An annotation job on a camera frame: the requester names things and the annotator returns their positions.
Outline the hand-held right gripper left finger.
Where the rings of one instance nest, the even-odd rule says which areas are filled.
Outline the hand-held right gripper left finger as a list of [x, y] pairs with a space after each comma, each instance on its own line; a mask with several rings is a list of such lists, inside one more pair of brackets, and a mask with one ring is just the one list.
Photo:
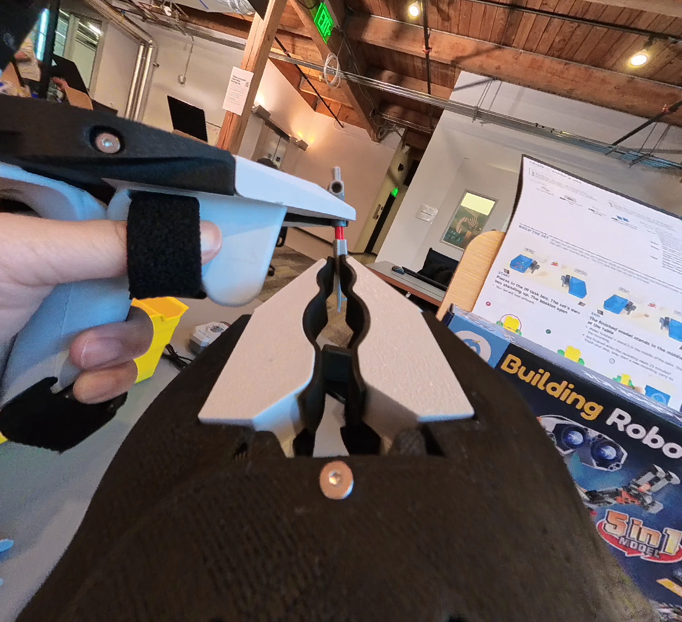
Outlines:
[[199, 413], [202, 423], [269, 431], [285, 453], [312, 456], [325, 409], [318, 337], [335, 262], [320, 260], [249, 317]]

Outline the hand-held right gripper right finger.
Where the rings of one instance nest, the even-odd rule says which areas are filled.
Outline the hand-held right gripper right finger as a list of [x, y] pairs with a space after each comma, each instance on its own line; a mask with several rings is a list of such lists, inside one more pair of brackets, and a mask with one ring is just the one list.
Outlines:
[[367, 267], [341, 258], [351, 374], [346, 428], [387, 451], [424, 423], [473, 419], [474, 408], [423, 312]]

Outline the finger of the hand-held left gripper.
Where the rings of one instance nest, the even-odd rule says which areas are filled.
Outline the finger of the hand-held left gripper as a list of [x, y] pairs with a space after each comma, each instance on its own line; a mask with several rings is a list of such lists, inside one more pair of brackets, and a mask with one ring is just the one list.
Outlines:
[[285, 226], [333, 227], [356, 219], [352, 206], [315, 183], [243, 157], [234, 160], [235, 194], [285, 207]]

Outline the black building piece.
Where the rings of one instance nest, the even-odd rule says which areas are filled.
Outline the black building piece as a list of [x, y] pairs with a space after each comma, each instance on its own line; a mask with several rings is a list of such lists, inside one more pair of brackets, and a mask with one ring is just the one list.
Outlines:
[[352, 376], [351, 351], [346, 347], [326, 344], [322, 347], [321, 357], [325, 393], [345, 404]]

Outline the grey and red building piece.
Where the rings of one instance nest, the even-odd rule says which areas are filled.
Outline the grey and red building piece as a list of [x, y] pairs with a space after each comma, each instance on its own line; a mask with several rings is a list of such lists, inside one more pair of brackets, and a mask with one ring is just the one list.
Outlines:
[[[328, 186], [330, 194], [341, 202], [345, 202], [345, 183], [339, 166], [331, 169], [331, 182]], [[334, 293], [336, 295], [336, 312], [341, 313], [343, 302], [347, 301], [347, 291], [351, 290], [354, 276], [353, 269], [347, 264], [348, 248], [345, 238], [345, 228], [348, 218], [341, 218], [334, 222]]]

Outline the person's left hand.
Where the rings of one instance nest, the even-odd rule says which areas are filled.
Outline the person's left hand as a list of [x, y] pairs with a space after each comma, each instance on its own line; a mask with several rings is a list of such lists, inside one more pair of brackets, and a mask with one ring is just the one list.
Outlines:
[[[53, 221], [1, 214], [1, 347], [24, 327], [55, 286], [127, 275], [124, 221]], [[124, 322], [92, 327], [70, 345], [80, 370], [74, 397], [106, 402], [131, 388], [135, 358], [153, 337], [147, 314], [135, 307]]]

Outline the black monitor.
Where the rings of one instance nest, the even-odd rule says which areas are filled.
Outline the black monitor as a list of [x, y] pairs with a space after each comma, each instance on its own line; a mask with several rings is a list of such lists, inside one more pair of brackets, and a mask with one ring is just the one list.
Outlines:
[[173, 131], [207, 143], [205, 111], [170, 95], [166, 99]]

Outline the background table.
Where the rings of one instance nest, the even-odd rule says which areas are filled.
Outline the background table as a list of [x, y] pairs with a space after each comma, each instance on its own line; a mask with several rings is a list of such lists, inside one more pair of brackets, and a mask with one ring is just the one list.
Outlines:
[[443, 303], [448, 289], [446, 285], [385, 260], [367, 264], [366, 267], [389, 285], [404, 291], [408, 297], [420, 299], [436, 308]]

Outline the curved wooden panel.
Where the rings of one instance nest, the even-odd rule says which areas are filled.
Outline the curved wooden panel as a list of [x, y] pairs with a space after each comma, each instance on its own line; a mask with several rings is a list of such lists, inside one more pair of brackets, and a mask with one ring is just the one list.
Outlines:
[[504, 232], [493, 230], [469, 243], [436, 314], [438, 320], [445, 317], [452, 305], [466, 312], [473, 310], [504, 238]]

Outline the cardboard box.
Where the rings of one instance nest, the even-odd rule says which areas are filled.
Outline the cardboard box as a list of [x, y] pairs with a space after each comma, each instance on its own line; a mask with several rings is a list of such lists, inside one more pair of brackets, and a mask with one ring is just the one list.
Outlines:
[[69, 86], [55, 88], [57, 100], [60, 103], [68, 104], [69, 106], [78, 107], [81, 109], [93, 110], [93, 102], [86, 92], [73, 89]]

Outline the green exit sign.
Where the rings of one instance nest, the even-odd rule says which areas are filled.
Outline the green exit sign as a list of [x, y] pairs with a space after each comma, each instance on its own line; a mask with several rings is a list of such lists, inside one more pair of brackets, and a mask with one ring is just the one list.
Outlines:
[[311, 13], [317, 32], [325, 44], [327, 44], [335, 29], [334, 19], [328, 5], [325, 1], [322, 1], [311, 10]]

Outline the white instruction sheet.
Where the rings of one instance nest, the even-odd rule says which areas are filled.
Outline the white instruction sheet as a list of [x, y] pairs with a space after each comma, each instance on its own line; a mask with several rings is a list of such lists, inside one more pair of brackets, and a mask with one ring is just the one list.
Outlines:
[[681, 219], [529, 156], [474, 315], [681, 410]]

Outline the black ceiling pipe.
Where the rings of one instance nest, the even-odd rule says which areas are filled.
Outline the black ceiling pipe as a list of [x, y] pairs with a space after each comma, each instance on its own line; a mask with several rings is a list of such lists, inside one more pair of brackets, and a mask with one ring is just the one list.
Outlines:
[[421, 0], [422, 13], [422, 29], [423, 29], [423, 53], [426, 64], [426, 80], [427, 80], [427, 94], [432, 93], [432, 78], [431, 78], [431, 46], [430, 46], [430, 28], [428, 22], [428, 0]]

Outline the white paper notice on post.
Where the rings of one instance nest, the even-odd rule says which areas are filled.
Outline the white paper notice on post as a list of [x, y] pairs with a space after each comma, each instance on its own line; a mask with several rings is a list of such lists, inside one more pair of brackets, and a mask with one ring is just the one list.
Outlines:
[[253, 72], [234, 66], [231, 70], [222, 108], [226, 112], [241, 116], [250, 93]]

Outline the framed wall picture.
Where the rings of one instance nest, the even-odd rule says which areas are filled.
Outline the framed wall picture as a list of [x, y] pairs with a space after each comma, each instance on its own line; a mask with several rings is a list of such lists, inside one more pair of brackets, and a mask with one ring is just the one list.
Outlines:
[[459, 201], [440, 241], [465, 250], [482, 232], [497, 204], [497, 199], [466, 190]]

